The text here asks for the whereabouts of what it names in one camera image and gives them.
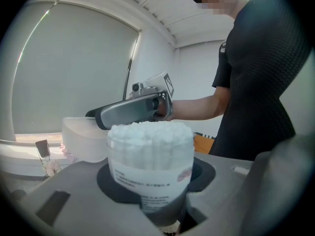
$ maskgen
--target window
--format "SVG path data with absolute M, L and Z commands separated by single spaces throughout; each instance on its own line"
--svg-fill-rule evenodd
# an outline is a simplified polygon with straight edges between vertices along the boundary
M 18 59 L 12 95 L 17 142 L 33 143 L 35 134 L 41 140 L 47 133 L 58 140 L 64 117 L 123 99 L 138 32 L 85 7 L 57 3 L 48 13 L 50 6 L 28 5 L 19 15 L 45 11 Z

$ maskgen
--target ceiling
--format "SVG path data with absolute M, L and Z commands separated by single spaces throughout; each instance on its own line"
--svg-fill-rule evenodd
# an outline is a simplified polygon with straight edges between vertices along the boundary
M 212 15 L 193 0 L 134 0 L 157 18 L 175 37 L 176 48 L 200 42 L 224 40 L 233 28 L 225 15 Z

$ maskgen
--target cotton swab container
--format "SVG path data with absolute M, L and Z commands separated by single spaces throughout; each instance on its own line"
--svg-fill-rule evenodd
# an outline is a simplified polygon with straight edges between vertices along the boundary
M 145 214 L 171 206 L 190 182 L 193 133 L 181 122 L 141 122 L 113 126 L 108 132 L 113 179 L 141 196 Z M 172 207 L 174 217 L 182 203 Z

